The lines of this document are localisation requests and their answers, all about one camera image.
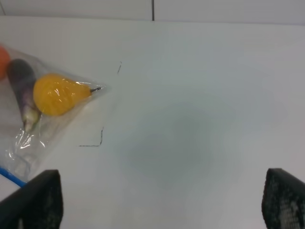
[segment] orange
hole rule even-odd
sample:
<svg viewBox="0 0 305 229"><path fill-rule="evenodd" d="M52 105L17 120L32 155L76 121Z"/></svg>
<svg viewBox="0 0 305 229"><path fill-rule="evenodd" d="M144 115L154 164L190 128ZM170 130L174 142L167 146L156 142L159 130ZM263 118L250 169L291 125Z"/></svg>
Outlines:
<svg viewBox="0 0 305 229"><path fill-rule="evenodd" d="M0 80L6 76L6 67L10 62L10 55L4 47L0 46Z"/></svg>

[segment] pen mark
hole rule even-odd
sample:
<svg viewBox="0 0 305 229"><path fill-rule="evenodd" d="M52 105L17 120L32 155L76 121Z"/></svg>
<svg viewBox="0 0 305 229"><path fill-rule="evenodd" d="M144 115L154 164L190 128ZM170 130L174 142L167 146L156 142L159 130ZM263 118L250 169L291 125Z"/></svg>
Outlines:
<svg viewBox="0 0 305 229"><path fill-rule="evenodd" d="M122 66L122 62L121 62L121 61L120 61L120 63L121 63L121 65L120 65L120 67L119 67L119 69L118 69L118 73L117 73L117 74L119 74L120 69L121 69L121 66Z"/></svg>
<svg viewBox="0 0 305 229"><path fill-rule="evenodd" d="M99 145L89 145L89 146L79 146L79 147L99 147L103 142L103 130L104 130L104 127L102 128L102 131L101 131L101 142Z"/></svg>

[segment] eggplant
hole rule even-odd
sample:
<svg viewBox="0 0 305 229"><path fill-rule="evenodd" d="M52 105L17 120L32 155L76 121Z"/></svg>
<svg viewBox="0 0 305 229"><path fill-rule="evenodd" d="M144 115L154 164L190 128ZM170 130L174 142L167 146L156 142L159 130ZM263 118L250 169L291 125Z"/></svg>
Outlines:
<svg viewBox="0 0 305 229"><path fill-rule="evenodd" d="M24 131L29 133L34 129L41 115L33 99L35 73L31 66L21 59L12 60L6 71L19 106Z"/></svg>

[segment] pear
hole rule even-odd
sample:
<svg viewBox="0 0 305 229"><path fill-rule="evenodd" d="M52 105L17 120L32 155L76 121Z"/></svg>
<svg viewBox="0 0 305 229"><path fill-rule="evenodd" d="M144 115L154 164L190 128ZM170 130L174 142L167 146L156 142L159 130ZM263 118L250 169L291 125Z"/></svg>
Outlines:
<svg viewBox="0 0 305 229"><path fill-rule="evenodd" d="M88 85L75 82L57 73L42 76L35 83L34 102L45 115L59 116L71 110L77 103L91 96Z"/></svg>

